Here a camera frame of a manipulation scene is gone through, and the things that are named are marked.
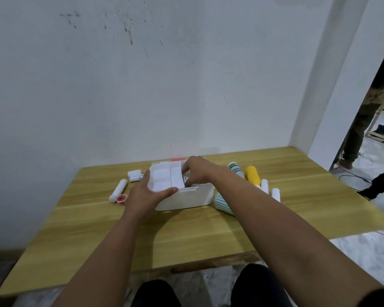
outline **black sleeve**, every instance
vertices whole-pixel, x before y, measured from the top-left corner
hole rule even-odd
[[[384,307],[384,289],[375,290],[367,294],[358,307]]]

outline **yellow tube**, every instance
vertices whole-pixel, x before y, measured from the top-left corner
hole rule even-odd
[[[253,185],[256,185],[256,186],[260,185],[260,178],[254,166],[249,166],[246,168],[246,177],[247,177],[247,180]]]

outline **plastic box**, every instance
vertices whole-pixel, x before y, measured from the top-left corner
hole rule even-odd
[[[185,187],[182,177],[182,165],[185,161],[160,162],[149,168],[151,177],[148,188],[150,190],[163,191],[169,187],[179,188],[174,195],[159,203],[155,210],[186,209],[209,205],[211,202],[215,189],[212,184],[194,184],[192,187]]]

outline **person's right arm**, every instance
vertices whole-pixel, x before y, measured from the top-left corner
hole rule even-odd
[[[298,306],[357,306],[383,288],[295,212],[229,168],[190,157],[187,185],[212,183]]]

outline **hand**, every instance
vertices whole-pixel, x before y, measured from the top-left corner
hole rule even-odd
[[[204,184],[210,182],[210,176],[219,169],[219,165],[206,160],[202,156],[191,156],[182,166],[182,174],[190,170],[189,179],[186,180],[185,186],[192,184]]]
[[[158,192],[151,191],[148,188],[150,175],[150,171],[147,170],[144,177],[129,191],[128,199],[125,201],[123,217],[140,222],[144,217],[147,217],[161,201],[178,191],[177,187],[170,187]]]

